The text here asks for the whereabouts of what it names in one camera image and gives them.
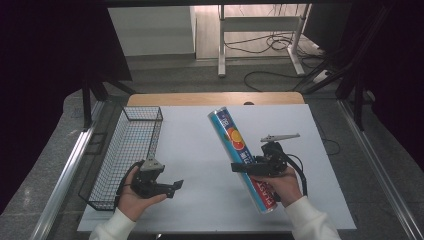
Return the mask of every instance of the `black wire basket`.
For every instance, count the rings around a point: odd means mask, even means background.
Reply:
[[[78,195],[98,211],[112,211],[122,177],[154,157],[163,116],[160,107],[123,107],[103,161],[93,161]]]

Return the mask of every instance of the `black curtain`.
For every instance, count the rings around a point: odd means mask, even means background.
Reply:
[[[64,99],[81,88],[82,79],[131,76],[107,8],[93,2],[2,1],[0,31],[3,211],[56,128]]]
[[[424,170],[423,13],[423,1],[396,1],[363,65],[373,111]]]

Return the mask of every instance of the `white sleeve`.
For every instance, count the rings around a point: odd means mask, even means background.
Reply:
[[[90,240],[118,240],[127,239],[135,222],[116,208],[113,216],[105,223],[96,226],[90,235]]]
[[[294,239],[340,239],[328,214],[318,211],[306,196],[289,205],[285,211],[293,223]]]

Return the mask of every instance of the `white wall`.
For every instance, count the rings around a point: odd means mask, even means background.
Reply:
[[[195,51],[194,8],[110,8],[125,56],[187,54]]]

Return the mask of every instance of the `white tabletop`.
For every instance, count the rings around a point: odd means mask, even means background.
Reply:
[[[156,159],[166,166],[157,181],[183,179],[173,199],[150,207],[134,231],[146,233],[287,232],[292,225],[282,205],[260,214],[236,173],[207,115],[222,106],[161,106],[164,121]],[[327,212],[337,229],[356,229],[308,105],[228,106],[247,147],[262,155],[260,139],[299,133],[283,140],[287,154],[298,156],[308,181],[308,197]],[[92,231],[112,212],[87,206],[78,231]]]

